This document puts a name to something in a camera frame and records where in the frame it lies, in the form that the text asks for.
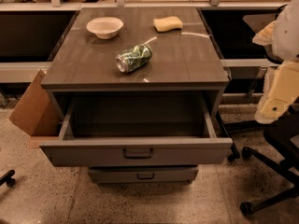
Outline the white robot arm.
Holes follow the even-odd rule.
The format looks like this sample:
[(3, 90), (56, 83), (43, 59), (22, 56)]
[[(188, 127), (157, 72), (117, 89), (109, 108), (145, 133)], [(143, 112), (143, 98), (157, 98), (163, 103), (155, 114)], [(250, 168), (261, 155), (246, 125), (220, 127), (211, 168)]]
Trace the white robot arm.
[(257, 122), (269, 124), (278, 120), (299, 97), (299, 0), (291, 0), (252, 41), (270, 45), (273, 54), (283, 61), (274, 71), (273, 79), (265, 77), (263, 97), (254, 116)]

